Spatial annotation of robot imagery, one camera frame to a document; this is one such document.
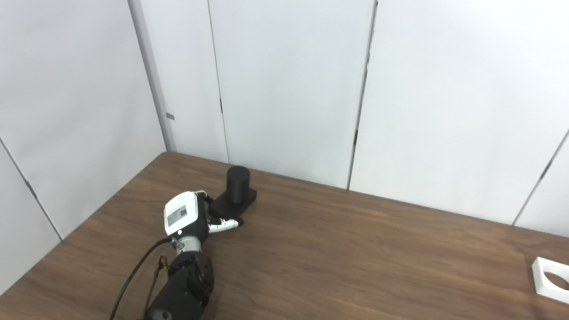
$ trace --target white wall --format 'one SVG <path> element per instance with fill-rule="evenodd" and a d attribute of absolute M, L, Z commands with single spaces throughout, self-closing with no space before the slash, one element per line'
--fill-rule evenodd
<path fill-rule="evenodd" d="M 211 0 L 229 162 L 345 188 L 373 0 Z"/>
<path fill-rule="evenodd" d="M 351 190 L 511 224 L 569 125 L 568 15 L 380 0 Z"/>
<path fill-rule="evenodd" d="M 569 237 L 568 190 L 569 143 L 565 140 L 516 221 L 516 226 Z"/>
<path fill-rule="evenodd" d="M 6 2 L 0 43 L 0 136 L 65 237 L 164 151 L 128 4 Z"/>
<path fill-rule="evenodd" d="M 0 294 L 57 243 L 55 230 L 0 144 Z"/>
<path fill-rule="evenodd" d="M 208 1 L 131 6 L 169 149 L 227 162 Z"/>

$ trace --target wooden table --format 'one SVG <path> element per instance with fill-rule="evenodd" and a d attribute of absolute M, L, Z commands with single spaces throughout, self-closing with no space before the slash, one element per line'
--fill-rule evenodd
<path fill-rule="evenodd" d="M 165 236 L 164 204 L 217 196 L 228 167 L 160 155 L 0 297 L 0 319 L 107 319 Z M 569 319 L 530 273 L 536 256 L 569 264 L 567 238 L 255 170 L 251 185 L 245 225 L 204 244 L 216 288 L 202 319 Z M 173 254 L 150 256 L 117 319 L 141 316 L 158 256 Z"/>

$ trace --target robotic hand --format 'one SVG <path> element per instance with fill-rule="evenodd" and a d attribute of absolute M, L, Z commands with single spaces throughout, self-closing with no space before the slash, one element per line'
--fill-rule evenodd
<path fill-rule="evenodd" d="M 164 208 L 164 228 L 177 256 L 168 268 L 168 281 L 145 312 L 144 320 L 199 319 L 213 291 L 212 263 L 201 252 L 209 233 L 243 225 L 240 218 L 206 218 L 205 191 L 184 192 Z"/>

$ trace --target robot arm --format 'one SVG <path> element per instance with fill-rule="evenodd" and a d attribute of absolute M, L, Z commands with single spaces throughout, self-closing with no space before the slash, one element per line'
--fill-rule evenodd
<path fill-rule="evenodd" d="M 158 293 L 145 320 L 198 320 L 213 292 L 213 268 L 201 252 L 201 244 L 212 232 L 242 225 L 240 218 L 206 218 L 203 191 L 184 192 L 164 208 L 164 228 L 172 237 L 176 258 L 168 268 L 168 281 Z"/>
<path fill-rule="evenodd" d="M 201 252 L 201 244 L 210 233 L 243 225 L 239 216 L 257 198 L 256 190 L 249 187 L 249 178 L 247 168 L 233 166 L 227 171 L 227 189 L 219 198 L 213 200 L 205 191 L 186 191 L 166 204 L 164 230 L 168 237 L 156 242 L 134 267 L 118 294 L 109 320 L 114 319 L 126 288 L 144 260 L 156 247 L 170 242 L 176 249 L 176 258 L 168 267 L 168 281 L 146 308 L 149 296 L 142 320 L 200 319 L 214 284 L 212 263 Z M 207 218 L 205 203 L 209 204 L 210 218 Z"/>

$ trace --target label on robot hand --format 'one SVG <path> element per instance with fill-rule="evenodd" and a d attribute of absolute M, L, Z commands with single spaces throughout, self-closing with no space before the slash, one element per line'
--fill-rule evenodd
<path fill-rule="evenodd" d="M 181 206 L 179 209 L 172 212 L 168 216 L 168 226 L 171 227 L 173 224 L 178 222 L 181 218 L 186 216 L 186 214 L 188 214 L 188 211 L 185 209 L 185 206 Z"/>

